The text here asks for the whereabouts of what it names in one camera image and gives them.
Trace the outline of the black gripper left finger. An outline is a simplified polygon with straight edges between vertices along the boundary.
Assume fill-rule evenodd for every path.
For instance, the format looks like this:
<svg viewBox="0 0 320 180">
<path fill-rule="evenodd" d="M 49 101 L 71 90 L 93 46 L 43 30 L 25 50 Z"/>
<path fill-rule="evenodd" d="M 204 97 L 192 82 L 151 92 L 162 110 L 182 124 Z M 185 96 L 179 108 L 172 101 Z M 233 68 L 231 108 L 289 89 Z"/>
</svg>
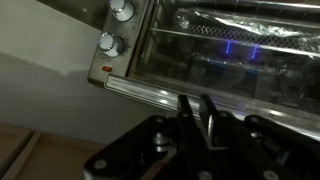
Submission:
<svg viewBox="0 0 320 180">
<path fill-rule="evenodd" d="M 181 150 L 190 179 L 213 180 L 211 155 L 186 95 L 178 96 L 177 124 Z"/>
</svg>

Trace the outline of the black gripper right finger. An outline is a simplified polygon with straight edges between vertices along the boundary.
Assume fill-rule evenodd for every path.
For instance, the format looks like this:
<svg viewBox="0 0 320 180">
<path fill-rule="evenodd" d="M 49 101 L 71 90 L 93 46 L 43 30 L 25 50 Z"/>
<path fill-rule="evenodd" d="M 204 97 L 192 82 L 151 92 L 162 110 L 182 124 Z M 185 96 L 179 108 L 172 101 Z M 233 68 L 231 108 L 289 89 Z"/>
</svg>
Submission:
<svg viewBox="0 0 320 180">
<path fill-rule="evenodd" d="M 200 96 L 200 117 L 211 116 L 208 132 L 212 143 L 231 151 L 237 180 L 300 180 L 300 177 L 271 160 L 237 118 L 218 111 L 209 95 Z"/>
</svg>

